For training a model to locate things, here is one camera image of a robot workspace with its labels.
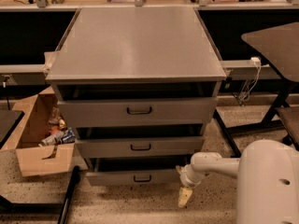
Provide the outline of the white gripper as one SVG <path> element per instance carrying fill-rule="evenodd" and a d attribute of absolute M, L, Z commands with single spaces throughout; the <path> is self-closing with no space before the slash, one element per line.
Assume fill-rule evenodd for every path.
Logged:
<path fill-rule="evenodd" d="M 176 166 L 179 179 L 184 187 L 179 189 L 178 206 L 184 207 L 192 196 L 192 189 L 195 189 L 206 177 L 204 173 L 195 172 L 190 164 L 185 166 Z"/>

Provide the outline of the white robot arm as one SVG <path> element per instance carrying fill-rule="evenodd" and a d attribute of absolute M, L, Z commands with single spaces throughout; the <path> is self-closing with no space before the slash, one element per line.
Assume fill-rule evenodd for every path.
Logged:
<path fill-rule="evenodd" d="M 292 147 L 258 140 L 239 158 L 197 152 L 177 171 L 180 207 L 204 178 L 215 173 L 237 180 L 236 224 L 299 224 L 299 151 Z"/>

